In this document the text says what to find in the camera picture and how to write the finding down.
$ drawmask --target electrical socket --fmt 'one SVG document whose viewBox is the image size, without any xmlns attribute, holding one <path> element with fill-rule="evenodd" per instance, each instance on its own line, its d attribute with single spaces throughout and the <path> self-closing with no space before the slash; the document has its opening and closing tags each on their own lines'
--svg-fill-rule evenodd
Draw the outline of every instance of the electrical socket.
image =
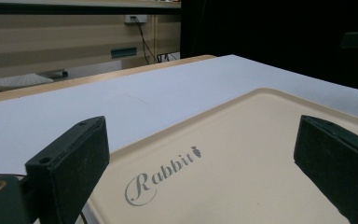
<svg viewBox="0 0 358 224">
<path fill-rule="evenodd" d="M 138 22 L 140 22 L 140 23 L 147 22 L 147 15 L 125 15 L 124 22 L 125 23 L 136 23 L 137 20 L 134 17 L 136 17 L 136 19 L 138 19 Z"/>
</svg>

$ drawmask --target beige tray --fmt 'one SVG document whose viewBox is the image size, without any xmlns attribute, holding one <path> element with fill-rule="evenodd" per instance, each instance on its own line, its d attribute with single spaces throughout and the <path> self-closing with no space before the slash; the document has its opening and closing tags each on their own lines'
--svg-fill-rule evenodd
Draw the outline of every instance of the beige tray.
<svg viewBox="0 0 358 224">
<path fill-rule="evenodd" d="M 349 223 L 294 163 L 303 114 L 358 134 L 358 118 L 256 90 L 112 153 L 91 211 L 112 224 Z"/>
</svg>

